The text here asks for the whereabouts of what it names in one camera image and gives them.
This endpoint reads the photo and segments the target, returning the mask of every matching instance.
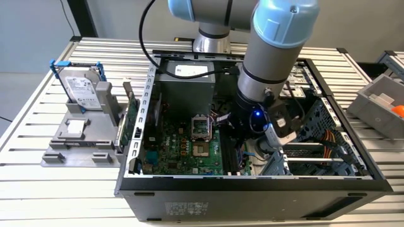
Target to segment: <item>slotted aluminum table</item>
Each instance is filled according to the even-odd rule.
[[[190,51],[190,42],[146,42],[146,49]],[[233,44],[232,53],[244,54],[246,45]],[[304,48],[345,109],[369,78],[349,54],[336,49]],[[58,60],[96,63],[105,67],[112,93],[125,102],[120,80],[130,78],[141,97],[148,60],[137,41],[82,38],[69,42]],[[42,168],[41,155],[61,122],[66,96],[50,72],[46,74],[0,139],[0,226],[140,226],[177,223],[137,223],[121,198],[113,197],[117,168]],[[394,193],[332,221],[181,223],[190,226],[404,226],[404,140],[386,140],[352,116],[362,143],[376,160]]]

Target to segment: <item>motherboard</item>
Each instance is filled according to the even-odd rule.
[[[222,157],[218,129],[202,116],[182,121],[164,120],[161,143],[145,153],[144,174],[153,175],[222,175]],[[241,174],[250,175],[249,162]]]

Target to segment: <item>wire bundle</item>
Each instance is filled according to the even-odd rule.
[[[328,129],[325,130],[325,133],[324,133],[324,136],[322,136],[321,140],[334,143],[334,135],[330,132],[330,130],[328,130]],[[322,156],[322,158],[330,158],[330,153],[332,153],[332,150],[326,146],[324,146],[324,156]]]

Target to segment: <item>white sticker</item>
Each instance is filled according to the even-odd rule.
[[[196,74],[208,72],[208,66],[202,65],[177,65],[176,66],[176,75],[189,77]]]
[[[68,133],[78,134],[84,129],[84,120],[69,120]]]
[[[65,81],[77,104],[85,109],[100,109],[101,105],[90,80],[82,77],[65,77]]]
[[[208,205],[206,202],[166,202],[165,212],[168,215],[205,215]]]

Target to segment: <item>hard drive label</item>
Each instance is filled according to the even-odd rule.
[[[77,104],[85,109],[101,108],[90,80],[82,77],[65,77],[65,81]]]

